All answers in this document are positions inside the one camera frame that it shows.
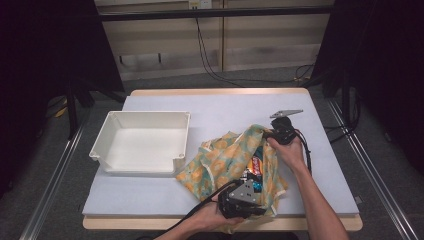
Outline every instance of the yellow and teal patterned fabric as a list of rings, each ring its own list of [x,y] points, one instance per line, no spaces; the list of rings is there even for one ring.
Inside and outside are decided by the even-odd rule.
[[[239,179],[259,146],[263,147],[263,186],[255,193],[257,203],[264,206],[267,215],[277,207],[278,197],[285,192],[287,183],[278,174],[275,150],[262,138],[263,126],[252,125],[243,133],[228,132],[224,136],[203,142],[195,158],[176,176],[176,179],[200,201],[227,182]]]

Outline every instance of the table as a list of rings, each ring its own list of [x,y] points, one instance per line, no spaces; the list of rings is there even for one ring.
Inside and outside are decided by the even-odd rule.
[[[319,118],[318,115],[316,113],[316,110],[313,106],[313,103],[310,99],[309,93],[306,89],[300,89],[300,88],[293,88],[293,89],[280,89],[280,88],[266,88],[266,89],[262,89],[262,88],[255,88],[255,89],[172,89],[172,90],[136,90],[134,91],[131,96],[129,98],[127,98],[126,104],[124,105],[124,109],[125,111],[127,110],[134,110],[134,107],[137,108],[137,105],[131,105],[131,102],[140,100],[140,99],[155,99],[156,101],[159,100],[158,97],[160,97],[160,99],[162,100],[166,100],[166,99],[179,99],[179,101],[181,101],[181,99],[189,99],[192,97],[198,97],[198,98],[202,98],[202,99],[210,99],[212,98],[219,98],[219,97],[230,97],[231,96],[235,96],[237,97],[237,99],[247,99],[246,96],[248,98],[254,98],[254,97],[258,97],[258,96],[262,96],[263,99],[267,99],[267,97],[271,97],[271,96],[285,96],[285,98],[287,99],[287,97],[289,97],[289,99],[292,97],[293,99],[297,99],[299,100],[300,98],[302,98],[302,101],[296,101],[296,102],[291,102],[291,103],[287,103],[288,105],[295,107],[296,105],[302,105],[303,107],[305,107],[306,109],[305,112],[309,112],[309,115],[307,118],[302,117],[302,116],[297,116],[297,117],[293,117],[292,121],[295,124],[299,124],[302,126],[302,132],[304,133],[304,135],[306,136],[307,139],[310,139],[310,137],[313,137],[312,135],[320,135],[322,136],[322,134],[325,134],[325,132],[322,130],[322,126],[321,125],[316,125],[316,126],[310,126],[310,121],[318,121],[319,122]],[[154,108],[157,109],[158,106],[154,106],[155,104],[151,103],[151,104],[146,104],[148,106],[144,106],[141,107],[142,110],[146,110],[149,108]],[[166,105],[165,108],[172,108],[171,103],[168,103],[168,105]],[[196,124],[201,124],[201,123],[196,123],[194,122],[194,126],[191,126],[193,128],[198,127]],[[336,212],[339,214],[340,219],[342,221],[342,223],[344,224],[344,226],[346,227],[346,229],[348,231],[357,231],[360,230],[362,228],[362,220],[361,217],[359,215],[358,212],[355,212],[355,210],[350,209],[347,212],[343,212],[343,209],[346,206],[338,206],[337,204],[339,204],[340,199],[338,199],[339,196],[337,195],[333,195],[330,194],[331,192],[337,192],[337,191],[332,191],[332,189],[328,189],[328,185],[329,182],[327,181],[329,178],[328,177],[322,177],[323,175],[328,175],[328,173],[326,173],[325,171],[321,171],[320,168],[318,166],[325,164],[325,162],[321,161],[321,154],[324,154],[324,158],[326,159],[333,159],[335,163],[333,162],[331,167],[332,169],[332,174],[331,175],[338,175],[341,174],[341,179],[342,181],[338,181],[338,182],[342,182],[344,180],[344,177],[340,171],[340,167],[337,163],[337,161],[335,160],[334,157],[334,153],[332,153],[331,150],[331,146],[329,146],[328,141],[319,141],[320,143],[318,144],[318,146],[314,146],[314,144],[311,144],[310,140],[308,141],[309,145],[310,145],[310,149],[312,151],[312,161],[313,161],[313,169],[314,171],[314,178],[316,178],[317,184],[318,186],[321,188],[321,191],[323,192],[324,196],[326,196],[327,199],[329,199],[330,204],[333,206],[333,208],[335,208]],[[317,148],[319,149],[324,149],[326,147],[330,147],[330,150],[320,150],[318,151]],[[190,153],[190,149],[187,150],[187,156],[189,159],[190,154],[192,155],[193,153]],[[290,174],[287,172],[287,169],[282,169],[283,174],[285,176],[287,176],[289,183],[290,183]],[[299,204],[298,202],[296,203],[290,203],[290,199],[294,199],[296,198],[296,187],[291,188],[291,198],[287,197],[283,200],[280,201],[284,201],[284,203],[286,204],[286,206],[291,206],[290,209],[281,209],[279,208],[277,217],[275,218],[271,218],[271,217],[263,217],[260,220],[254,221],[254,222],[248,222],[248,223],[244,223],[242,224],[237,231],[295,231],[295,230],[307,230],[307,225],[306,225],[306,220],[304,218],[304,216],[302,216],[301,214],[301,210],[297,209],[299,207],[299,205],[301,206],[301,204]],[[341,186],[341,189],[343,191],[345,191],[347,188],[348,193],[345,193],[346,195],[349,195],[350,191],[346,185]],[[92,187],[92,192],[90,193],[89,199],[87,200],[86,203],[86,207],[87,205],[90,205],[90,201],[93,202],[93,198],[92,196],[93,194],[93,187]],[[350,205],[352,205],[352,201],[353,201],[353,197],[352,199],[344,199],[346,202],[350,202]],[[175,214],[174,216],[172,215],[161,215],[158,214],[156,216],[153,215],[137,215],[135,214],[109,214],[109,213],[104,213],[104,214],[86,214],[86,216],[84,217],[83,220],[83,225],[86,229],[142,229],[142,230],[164,230],[169,228],[170,226],[172,226],[173,224],[175,224],[179,218],[180,218],[181,213],[179,214]]]

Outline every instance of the black metal bar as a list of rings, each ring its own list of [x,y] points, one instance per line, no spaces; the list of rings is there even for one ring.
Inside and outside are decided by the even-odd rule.
[[[98,16],[80,16],[79,20],[96,20],[102,22],[134,21],[155,19],[179,18],[211,18],[211,17],[242,17],[242,16],[270,16],[270,15],[305,15],[327,14],[340,12],[334,6],[301,6],[278,8],[233,8],[233,9],[198,9],[198,10],[172,10],[156,12],[126,12],[102,13]]]

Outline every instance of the person's right hand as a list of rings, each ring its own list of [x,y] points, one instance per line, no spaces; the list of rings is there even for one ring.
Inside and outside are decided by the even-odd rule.
[[[273,138],[267,138],[267,142],[277,151],[279,157],[283,159],[292,171],[306,167],[303,158],[303,146],[299,137],[294,138],[288,145],[280,145],[277,140]]]

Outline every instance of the metal rail on floor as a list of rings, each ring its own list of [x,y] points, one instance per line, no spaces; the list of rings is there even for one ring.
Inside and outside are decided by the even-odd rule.
[[[336,117],[337,122],[340,126],[345,126],[342,111],[335,100],[328,101],[331,110],[333,111],[334,116]],[[404,240],[413,240],[418,239],[418,236],[414,232],[408,218],[406,217],[404,211],[399,206],[399,204],[394,199],[393,195],[390,193],[383,179],[380,177],[377,169],[374,167],[372,160],[368,156],[358,137],[354,132],[349,133],[347,128],[342,128],[343,132],[346,134],[346,138],[350,143],[353,151],[358,157],[359,162],[361,163],[365,173],[367,174],[371,184],[374,187],[377,195],[379,196],[381,202],[386,208],[390,218],[398,229],[402,239]]]
[[[30,220],[28,221],[20,240],[35,240],[37,239],[38,234],[43,226],[43,223],[46,219],[47,213],[49,212],[50,207],[53,204],[54,197],[57,190],[59,189],[60,183],[63,176],[65,175],[66,169],[68,168],[69,162],[71,161],[72,155],[75,152],[78,142],[83,133],[84,127],[88,121],[91,108],[84,108],[81,124],[74,134],[73,138],[68,140],[66,147],[60,157],[58,165],[53,172],[53,175],[50,179],[49,184],[46,187],[46,190],[43,193],[36,209],[34,210]]]

